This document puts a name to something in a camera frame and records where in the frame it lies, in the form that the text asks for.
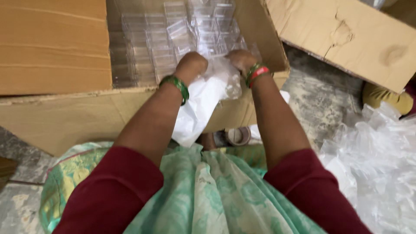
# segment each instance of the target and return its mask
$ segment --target maroon sleeve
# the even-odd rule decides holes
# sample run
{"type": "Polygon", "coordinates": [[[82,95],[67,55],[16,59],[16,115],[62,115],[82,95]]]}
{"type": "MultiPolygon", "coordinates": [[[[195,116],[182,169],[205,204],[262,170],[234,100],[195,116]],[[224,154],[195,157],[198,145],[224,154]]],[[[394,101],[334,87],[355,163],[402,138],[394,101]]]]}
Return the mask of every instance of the maroon sleeve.
{"type": "Polygon", "coordinates": [[[371,233],[311,149],[288,154],[264,180],[329,234],[371,233]]]}
{"type": "Polygon", "coordinates": [[[112,147],[71,193],[53,233],[123,233],[162,186],[163,175],[152,161],[112,147]]]}

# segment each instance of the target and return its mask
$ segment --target concrete floor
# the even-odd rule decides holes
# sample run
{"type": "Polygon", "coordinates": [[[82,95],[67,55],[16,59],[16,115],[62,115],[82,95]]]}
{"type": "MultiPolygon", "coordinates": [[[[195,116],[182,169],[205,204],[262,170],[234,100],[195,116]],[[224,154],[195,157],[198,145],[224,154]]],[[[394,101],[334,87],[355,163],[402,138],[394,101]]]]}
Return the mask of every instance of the concrete floor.
{"type": "MultiPolygon", "coordinates": [[[[290,93],[289,105],[318,151],[323,140],[332,137],[347,110],[360,111],[363,81],[300,50],[289,46],[285,49],[292,71],[282,90],[290,93]]],[[[43,233],[37,210],[46,171],[56,158],[1,127],[0,156],[20,162],[12,181],[0,192],[1,232],[43,233]]]]}

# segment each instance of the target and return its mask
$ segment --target hand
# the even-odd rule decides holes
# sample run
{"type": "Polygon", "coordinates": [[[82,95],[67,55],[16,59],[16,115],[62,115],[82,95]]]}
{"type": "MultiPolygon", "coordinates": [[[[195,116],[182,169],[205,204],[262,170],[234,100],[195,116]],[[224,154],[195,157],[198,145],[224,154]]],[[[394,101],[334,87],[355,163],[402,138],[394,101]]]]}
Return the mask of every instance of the hand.
{"type": "Polygon", "coordinates": [[[257,63],[256,57],[246,50],[233,50],[225,57],[230,59],[231,64],[239,69],[244,76],[257,63]]]}
{"type": "Polygon", "coordinates": [[[187,53],[176,66],[174,75],[181,79],[186,86],[198,76],[206,72],[208,61],[197,52],[187,53]]]}

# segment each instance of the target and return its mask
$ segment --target red bangle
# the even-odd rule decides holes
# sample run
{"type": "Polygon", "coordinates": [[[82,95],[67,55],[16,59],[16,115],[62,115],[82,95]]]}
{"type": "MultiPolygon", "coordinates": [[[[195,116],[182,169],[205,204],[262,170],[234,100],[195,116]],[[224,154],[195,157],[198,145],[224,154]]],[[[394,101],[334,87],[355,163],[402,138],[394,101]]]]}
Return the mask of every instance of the red bangle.
{"type": "Polygon", "coordinates": [[[265,74],[267,72],[270,72],[270,70],[264,66],[264,67],[259,67],[254,73],[253,75],[251,75],[251,77],[249,78],[249,88],[251,88],[251,86],[253,85],[253,81],[256,77],[259,77],[262,74],[265,74]]]}

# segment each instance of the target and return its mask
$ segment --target crumpled plastic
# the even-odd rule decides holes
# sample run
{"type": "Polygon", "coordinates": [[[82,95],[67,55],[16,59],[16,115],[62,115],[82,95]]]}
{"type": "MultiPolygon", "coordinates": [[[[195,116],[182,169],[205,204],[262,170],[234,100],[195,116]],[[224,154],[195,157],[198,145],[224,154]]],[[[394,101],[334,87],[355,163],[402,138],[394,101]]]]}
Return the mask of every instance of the crumpled plastic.
{"type": "Polygon", "coordinates": [[[241,96],[240,72],[222,56],[210,58],[207,72],[192,82],[188,91],[189,100],[180,107],[172,134],[184,147],[196,141],[219,101],[241,96]]]}
{"type": "Polygon", "coordinates": [[[325,140],[319,159],[373,233],[416,233],[416,116],[364,105],[325,140]]]}

